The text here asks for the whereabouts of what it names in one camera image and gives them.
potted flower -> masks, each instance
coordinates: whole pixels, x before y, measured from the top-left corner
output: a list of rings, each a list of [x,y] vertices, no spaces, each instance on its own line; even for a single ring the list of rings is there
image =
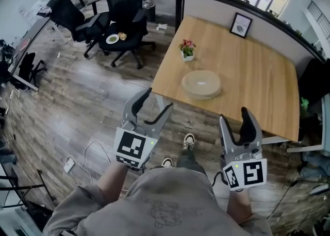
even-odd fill
[[[196,45],[191,40],[184,39],[179,45],[181,55],[184,61],[191,61],[194,59],[194,49]]]

chair armrest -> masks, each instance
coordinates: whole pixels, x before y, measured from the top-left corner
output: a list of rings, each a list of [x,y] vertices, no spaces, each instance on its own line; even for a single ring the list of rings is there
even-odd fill
[[[101,15],[98,14],[98,15],[95,15],[92,20],[90,20],[88,23],[85,23],[85,24],[82,24],[82,25],[79,25],[77,28],[76,28],[76,31],[81,31],[83,29],[87,29],[87,28],[90,28],[92,27],[95,22],[97,21],[97,19],[100,17]]]
[[[91,4],[93,4],[93,3],[97,3],[97,2],[99,2],[99,1],[100,1],[100,0],[92,0],[92,1],[90,1],[90,2],[87,3],[87,6],[88,6],[88,5],[91,5]]]
[[[38,12],[37,13],[37,16],[41,16],[43,18],[46,18],[46,17],[49,17],[51,15],[51,13],[43,13],[43,12]]]
[[[145,17],[145,9],[139,9],[136,13],[133,23],[141,22]]]

power strip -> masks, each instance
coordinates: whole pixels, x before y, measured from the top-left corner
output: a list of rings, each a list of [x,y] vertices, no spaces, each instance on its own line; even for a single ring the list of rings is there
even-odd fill
[[[70,172],[70,170],[72,169],[72,167],[74,167],[74,164],[75,164],[74,161],[70,158],[68,160],[68,162],[64,166],[64,171],[66,173]]]

forearm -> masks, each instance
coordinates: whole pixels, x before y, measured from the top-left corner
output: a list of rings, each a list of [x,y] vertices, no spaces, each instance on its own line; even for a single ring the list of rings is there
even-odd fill
[[[118,162],[113,162],[98,180],[97,185],[101,189],[107,204],[118,200],[127,172],[127,166]]]
[[[244,189],[242,192],[230,192],[227,213],[237,224],[243,223],[252,215],[250,197],[247,189]]]

white cable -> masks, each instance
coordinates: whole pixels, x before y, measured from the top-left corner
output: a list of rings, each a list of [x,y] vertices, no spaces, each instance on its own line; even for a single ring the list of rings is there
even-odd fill
[[[20,99],[20,97],[21,97],[21,94],[22,94],[22,93],[21,93],[20,90],[18,90],[17,88],[13,88],[13,89],[11,90],[10,95],[9,95],[8,108],[6,109],[5,115],[7,115],[8,112],[9,112],[10,103],[11,103],[11,97],[12,97],[12,95],[13,95],[13,93],[14,93],[14,90],[16,90],[17,98]]]
[[[95,143],[95,142],[97,142],[97,143],[101,146],[101,148],[103,149],[104,153],[106,154],[106,156],[107,156],[107,158],[108,158],[109,164],[111,164],[111,162],[110,162],[110,158],[109,158],[107,152],[104,150],[102,144],[101,144],[99,141],[97,141],[97,140],[91,142],[91,143],[85,148],[85,151],[84,151],[84,162],[83,162],[82,164],[80,164],[79,161],[78,161],[77,159],[75,159],[74,156],[72,156],[72,155],[68,155],[68,156],[64,159],[65,164],[67,164],[67,158],[69,158],[69,157],[72,158],[72,160],[73,160],[77,165],[79,165],[83,170],[85,170],[85,171],[89,174],[89,176],[90,176],[90,178],[91,178],[91,185],[93,185],[93,178],[92,178],[92,175],[91,175],[91,173],[90,173],[87,169],[85,169],[83,166],[85,165],[85,162],[86,162],[86,151],[87,151],[87,149],[89,148],[89,146],[91,146],[91,145],[92,145],[93,143]]]

